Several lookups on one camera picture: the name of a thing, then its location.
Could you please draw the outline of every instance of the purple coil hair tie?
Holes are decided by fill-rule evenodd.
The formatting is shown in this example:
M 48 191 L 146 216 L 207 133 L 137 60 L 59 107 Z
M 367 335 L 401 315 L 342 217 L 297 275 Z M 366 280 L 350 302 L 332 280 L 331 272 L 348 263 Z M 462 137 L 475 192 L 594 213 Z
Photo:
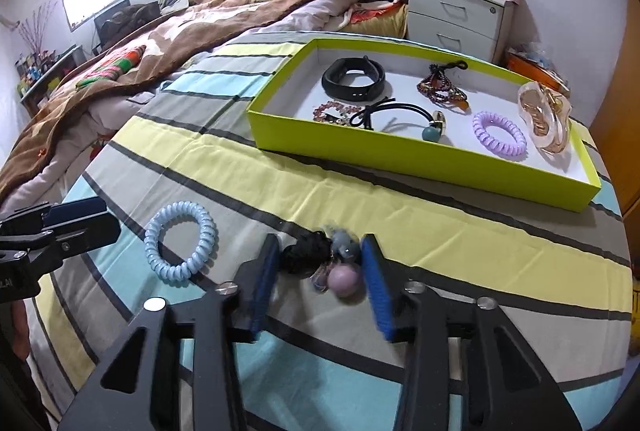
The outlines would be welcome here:
M 508 144 L 489 135 L 485 130 L 485 127 L 488 124 L 501 127 L 513 137 L 513 140 L 515 140 L 516 143 Z M 473 126 L 474 133 L 476 134 L 476 137 L 478 137 L 480 143 L 494 153 L 504 156 L 520 156 L 527 149 L 527 140 L 524 138 L 522 131 L 519 130 L 518 126 L 502 115 L 492 113 L 491 111 L 481 111 L 474 116 Z

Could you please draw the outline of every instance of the light blue coil hair tie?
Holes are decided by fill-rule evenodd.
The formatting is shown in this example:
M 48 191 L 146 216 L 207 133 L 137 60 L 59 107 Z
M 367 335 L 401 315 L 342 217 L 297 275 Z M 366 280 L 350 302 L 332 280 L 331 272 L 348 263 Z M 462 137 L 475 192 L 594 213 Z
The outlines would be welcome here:
M 200 226 L 200 240 L 196 250 L 184 263 L 172 266 L 160 257 L 158 237 L 165 223 L 182 216 L 195 218 Z M 218 231 L 213 223 L 213 218 L 204 207 L 195 202 L 175 202 L 175 204 L 161 208 L 146 226 L 146 260 L 160 279 L 172 282 L 186 281 L 207 262 L 209 255 L 213 252 L 217 235 Z

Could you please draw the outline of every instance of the beaded bracelet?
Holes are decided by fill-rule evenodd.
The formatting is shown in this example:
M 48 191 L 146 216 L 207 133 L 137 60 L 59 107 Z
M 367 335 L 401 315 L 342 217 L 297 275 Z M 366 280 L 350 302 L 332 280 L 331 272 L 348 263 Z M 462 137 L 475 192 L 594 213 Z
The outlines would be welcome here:
M 364 129 L 373 131 L 373 127 L 371 126 L 371 115 L 377 111 L 384 111 L 385 109 L 407 109 L 409 111 L 420 113 L 429 121 L 429 125 L 422 130 L 422 140 L 427 142 L 439 141 L 447 128 L 447 121 L 444 118 L 443 112 L 436 110 L 433 112 L 433 116 L 431 116 L 431 113 L 420 106 L 416 106 L 415 104 L 405 104 L 404 102 L 396 102 L 394 98 L 389 98 L 388 96 L 377 101 L 375 104 L 362 108 L 350 118 L 349 125 L 352 127 L 362 126 Z
M 489 135 L 485 129 L 488 124 L 502 128 L 509 133 L 515 144 L 509 144 L 497 140 Z M 480 143 L 488 150 L 503 156 L 519 156 L 527 150 L 527 140 L 524 138 L 522 131 L 513 124 L 508 118 L 492 113 L 490 111 L 481 111 L 474 116 L 473 121 L 474 133 Z
M 325 113 L 327 109 L 334 109 L 340 115 L 340 118 Z M 330 100 L 314 110 L 314 122 L 325 122 L 327 124 L 349 125 L 349 118 L 354 113 L 361 110 L 361 107 L 351 106 L 350 104 L 343 104 L 337 100 Z

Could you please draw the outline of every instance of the drawer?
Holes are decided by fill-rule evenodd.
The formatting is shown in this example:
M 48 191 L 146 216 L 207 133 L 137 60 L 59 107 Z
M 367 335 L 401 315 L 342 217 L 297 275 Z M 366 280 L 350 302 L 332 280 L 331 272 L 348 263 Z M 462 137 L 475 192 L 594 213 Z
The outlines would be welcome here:
M 497 39 L 504 8 L 485 0 L 409 0 L 409 11 Z
M 407 26 L 412 41 L 493 61 L 495 41 L 476 32 L 415 12 L 408 13 Z

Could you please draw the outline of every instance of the brown blanket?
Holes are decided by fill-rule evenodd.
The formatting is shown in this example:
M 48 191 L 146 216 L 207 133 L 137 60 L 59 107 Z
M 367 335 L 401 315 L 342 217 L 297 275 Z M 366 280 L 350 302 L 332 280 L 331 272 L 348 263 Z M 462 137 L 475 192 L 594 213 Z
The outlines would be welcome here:
M 77 122 L 94 100 L 136 94 L 157 84 L 189 58 L 222 45 L 242 32 L 268 26 L 313 0 L 192 0 L 196 5 L 152 21 L 111 50 L 67 75 L 47 105 L 23 130 L 0 171 L 0 205 L 17 186 L 33 179 L 49 163 L 65 129 Z M 230 14 L 236 9 L 239 12 Z M 146 45 L 139 66 L 117 81 L 99 80 L 76 90 L 75 81 L 111 51 Z

